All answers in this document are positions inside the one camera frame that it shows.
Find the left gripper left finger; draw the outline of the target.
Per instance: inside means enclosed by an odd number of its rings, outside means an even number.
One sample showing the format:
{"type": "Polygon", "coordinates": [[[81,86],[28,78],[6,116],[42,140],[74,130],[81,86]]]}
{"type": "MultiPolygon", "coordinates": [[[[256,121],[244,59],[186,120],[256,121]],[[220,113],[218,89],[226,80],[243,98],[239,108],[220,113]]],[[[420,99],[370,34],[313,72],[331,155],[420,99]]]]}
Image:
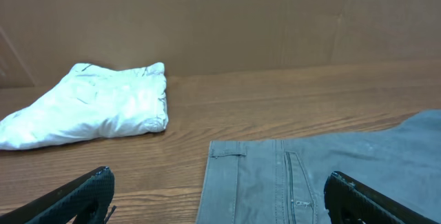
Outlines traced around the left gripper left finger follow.
{"type": "Polygon", "coordinates": [[[104,224],[115,211],[110,207],[115,178],[101,166],[69,183],[1,215],[1,223],[104,224]]]}

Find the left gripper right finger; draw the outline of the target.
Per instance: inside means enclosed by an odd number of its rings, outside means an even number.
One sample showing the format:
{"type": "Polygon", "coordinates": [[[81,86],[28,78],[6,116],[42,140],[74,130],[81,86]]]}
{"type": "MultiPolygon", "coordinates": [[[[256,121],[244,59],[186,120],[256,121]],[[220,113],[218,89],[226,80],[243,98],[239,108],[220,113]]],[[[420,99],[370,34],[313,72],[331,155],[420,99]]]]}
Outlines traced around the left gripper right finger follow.
{"type": "Polygon", "coordinates": [[[339,171],[327,178],[324,195],[332,224],[438,224],[339,171]]]}

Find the grey shorts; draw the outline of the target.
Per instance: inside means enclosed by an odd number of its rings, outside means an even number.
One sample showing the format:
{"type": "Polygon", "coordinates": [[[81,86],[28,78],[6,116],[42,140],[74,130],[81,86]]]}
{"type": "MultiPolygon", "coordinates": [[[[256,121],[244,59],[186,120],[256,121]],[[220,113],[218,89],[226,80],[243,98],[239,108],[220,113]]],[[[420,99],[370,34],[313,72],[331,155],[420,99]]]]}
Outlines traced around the grey shorts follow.
{"type": "Polygon", "coordinates": [[[198,223],[328,223],[324,187],[340,171],[440,220],[440,111],[377,132],[213,141],[198,223]]]}

